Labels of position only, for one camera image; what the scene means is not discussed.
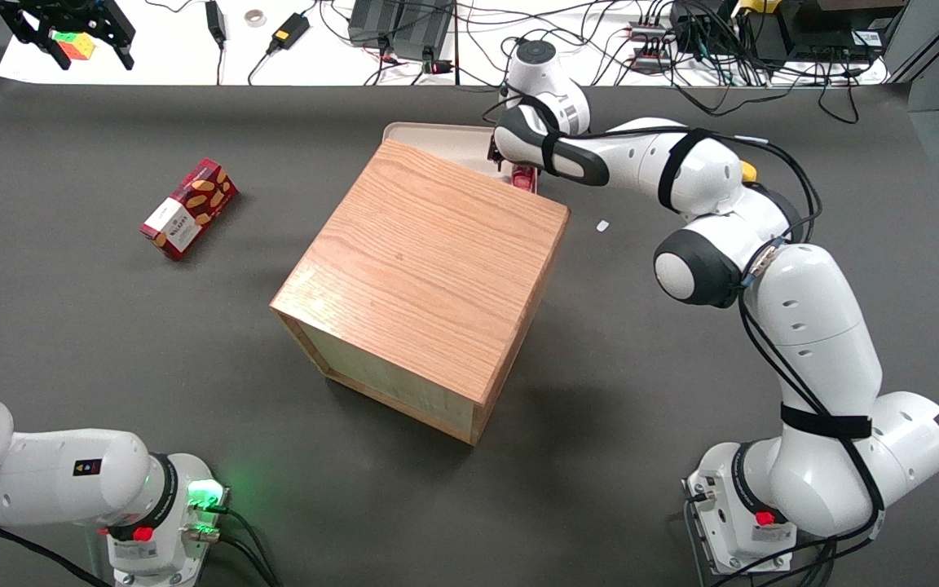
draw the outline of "wooden box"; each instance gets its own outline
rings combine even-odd
[[[569,216],[387,140],[271,309],[325,376],[476,445]]]

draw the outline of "red button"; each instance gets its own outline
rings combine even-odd
[[[133,540],[137,542],[147,542],[154,534],[152,527],[138,527],[133,531]]]

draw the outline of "gray table surface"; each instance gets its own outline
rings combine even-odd
[[[884,390],[939,402],[939,191],[902,90],[856,94],[845,126],[813,92],[715,121],[670,90],[589,92],[596,129],[666,116],[789,149],[827,203],[815,242],[853,282]],[[16,429],[118,428],[198,454],[290,586],[696,583],[679,479],[714,443],[777,434],[779,393],[735,312],[656,285],[653,249],[679,226],[659,205],[543,179],[573,216],[476,449],[326,382],[267,310],[387,123],[472,124],[492,101],[0,81],[0,400]],[[741,153],[797,197],[786,168]],[[171,263],[138,227],[202,157],[243,196]],[[23,534],[86,560],[75,527]],[[225,547],[209,558],[202,586],[257,584]],[[939,586],[939,475],[831,584]],[[0,542],[0,585],[77,582]]]

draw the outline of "red snack box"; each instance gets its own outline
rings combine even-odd
[[[514,165],[514,172],[512,172],[509,182],[513,183],[514,187],[531,193],[538,193],[538,170],[535,167]]]
[[[178,261],[237,193],[238,188],[219,163],[202,159],[183,183],[144,220],[140,231],[166,257]]]

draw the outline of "rubik's cube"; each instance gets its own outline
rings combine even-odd
[[[96,48],[92,38],[85,33],[55,33],[53,41],[56,41],[60,48],[64,49],[64,54],[72,60],[88,60]]]

